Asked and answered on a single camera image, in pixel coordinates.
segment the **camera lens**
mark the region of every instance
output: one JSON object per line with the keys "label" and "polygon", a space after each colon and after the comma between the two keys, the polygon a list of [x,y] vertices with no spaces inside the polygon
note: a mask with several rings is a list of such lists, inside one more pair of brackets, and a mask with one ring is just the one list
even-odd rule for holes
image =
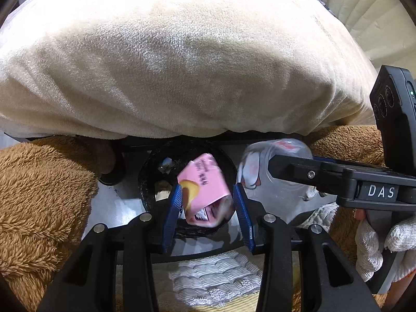
{"label": "camera lens", "polygon": [[394,98],[393,98],[392,90],[388,86],[386,86],[385,94],[386,94],[387,104],[390,108],[392,108],[394,105]]}
{"label": "camera lens", "polygon": [[375,104],[373,104],[373,111],[374,111],[374,116],[376,120],[378,120],[380,118],[380,113],[379,113],[379,109],[377,108]]}
{"label": "camera lens", "polygon": [[381,95],[379,96],[379,109],[380,109],[381,115],[383,117],[386,117],[387,115],[386,102],[384,101],[384,98]]}

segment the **silver bolt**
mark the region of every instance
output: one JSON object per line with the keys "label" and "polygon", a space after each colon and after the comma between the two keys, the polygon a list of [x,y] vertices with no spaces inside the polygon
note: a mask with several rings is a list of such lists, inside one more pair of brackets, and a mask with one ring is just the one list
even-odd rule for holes
{"label": "silver bolt", "polygon": [[105,230],[105,225],[99,223],[99,224],[94,225],[94,227],[92,229],[95,233],[101,233]]}
{"label": "silver bolt", "polygon": [[148,212],[145,212],[145,213],[142,213],[139,218],[142,222],[148,222],[149,220],[152,219],[152,215],[149,214]]}
{"label": "silver bolt", "polygon": [[311,231],[313,233],[321,233],[322,232],[322,226],[320,226],[318,224],[312,224],[311,225]]}
{"label": "silver bolt", "polygon": [[268,223],[274,223],[276,221],[276,216],[274,214],[268,213],[264,215],[263,219]]}

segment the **yellow graphic on pink box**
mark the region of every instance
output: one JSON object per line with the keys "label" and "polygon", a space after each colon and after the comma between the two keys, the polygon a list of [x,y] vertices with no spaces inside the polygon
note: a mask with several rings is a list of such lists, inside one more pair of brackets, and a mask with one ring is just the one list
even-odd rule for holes
{"label": "yellow graphic on pink box", "polygon": [[230,191],[211,154],[190,161],[178,175],[178,183],[188,224],[215,227],[233,213]]}

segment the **gloved hand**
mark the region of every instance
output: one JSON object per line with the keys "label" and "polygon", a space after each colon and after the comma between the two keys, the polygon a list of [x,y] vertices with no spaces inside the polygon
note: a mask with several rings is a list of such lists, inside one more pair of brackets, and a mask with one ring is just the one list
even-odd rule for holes
{"label": "gloved hand", "polygon": [[[356,218],[361,220],[355,235],[356,269],[366,282],[381,268],[383,257],[379,251],[379,238],[365,218],[365,212],[357,210]],[[384,247],[392,252],[406,251],[394,282],[411,273],[416,268],[416,216],[393,226],[386,237]]]}

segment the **blue gripper pad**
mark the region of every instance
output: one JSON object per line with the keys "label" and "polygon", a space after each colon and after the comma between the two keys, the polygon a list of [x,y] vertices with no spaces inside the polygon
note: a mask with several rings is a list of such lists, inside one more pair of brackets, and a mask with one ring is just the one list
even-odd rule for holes
{"label": "blue gripper pad", "polygon": [[253,252],[255,245],[254,229],[244,203],[244,198],[246,198],[246,194],[242,194],[237,184],[235,184],[232,199],[236,208],[238,222],[240,223],[241,234],[243,235],[244,245],[247,246],[250,252]]}
{"label": "blue gripper pad", "polygon": [[180,208],[182,207],[182,186],[179,184],[170,193],[170,207],[166,219],[163,223],[162,248],[166,252],[172,244],[173,235],[175,234],[176,222],[178,220]]}

